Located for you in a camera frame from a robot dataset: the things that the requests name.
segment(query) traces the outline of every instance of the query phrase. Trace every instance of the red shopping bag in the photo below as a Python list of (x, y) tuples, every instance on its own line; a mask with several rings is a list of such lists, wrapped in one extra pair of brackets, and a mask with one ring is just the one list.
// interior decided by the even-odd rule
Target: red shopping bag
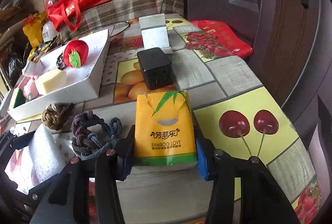
[[(72, 30), (77, 30), (81, 22), (81, 12), (110, 0), (59, 0), (48, 8), (48, 19), (59, 31), (64, 22)], [(68, 17), (76, 14), (76, 23), (72, 25)]]
[(198, 20), (190, 21), (190, 23), (208, 33), (228, 51), (234, 55), (239, 56), (240, 58), (246, 58), (253, 54), (252, 47), (244, 41), (240, 40), (230, 29), (230, 27), (224, 22), (213, 20)]

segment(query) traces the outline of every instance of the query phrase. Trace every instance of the yellow tissue packet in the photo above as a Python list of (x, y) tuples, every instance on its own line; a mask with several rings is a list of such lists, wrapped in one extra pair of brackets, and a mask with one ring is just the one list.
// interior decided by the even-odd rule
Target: yellow tissue packet
[(187, 91), (138, 95), (134, 157), (136, 166), (197, 161)]

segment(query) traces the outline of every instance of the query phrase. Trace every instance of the green stripe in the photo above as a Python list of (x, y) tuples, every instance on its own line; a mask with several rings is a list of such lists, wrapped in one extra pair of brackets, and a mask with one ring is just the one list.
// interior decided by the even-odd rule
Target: green stripe
[(162, 157), (135, 158), (134, 166), (165, 166), (197, 161), (195, 153)]

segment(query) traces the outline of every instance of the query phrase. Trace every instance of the screw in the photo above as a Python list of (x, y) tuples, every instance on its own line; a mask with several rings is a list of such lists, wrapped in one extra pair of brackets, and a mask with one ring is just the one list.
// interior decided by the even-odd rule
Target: screw
[(109, 149), (106, 151), (106, 155), (108, 156), (113, 156), (115, 154), (115, 150), (114, 149)]
[(250, 160), (251, 160), (252, 163), (259, 163), (259, 158), (255, 157), (255, 156), (252, 156), (250, 158)]
[(70, 159), (70, 163), (71, 163), (71, 164), (76, 164), (76, 163), (78, 163), (80, 160), (81, 160), (81, 159), (78, 158), (78, 157), (73, 157), (73, 158)]
[(214, 151), (214, 154), (217, 156), (217, 157), (221, 157), (223, 154), (224, 154), (224, 151), (222, 151), (221, 149), (216, 149)]

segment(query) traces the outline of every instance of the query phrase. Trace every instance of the red plush toy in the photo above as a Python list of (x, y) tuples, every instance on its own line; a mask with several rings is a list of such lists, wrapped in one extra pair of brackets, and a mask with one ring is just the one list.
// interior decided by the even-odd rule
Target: red plush toy
[(88, 57), (89, 47), (85, 41), (70, 41), (63, 53), (64, 63), (68, 67), (80, 68)]

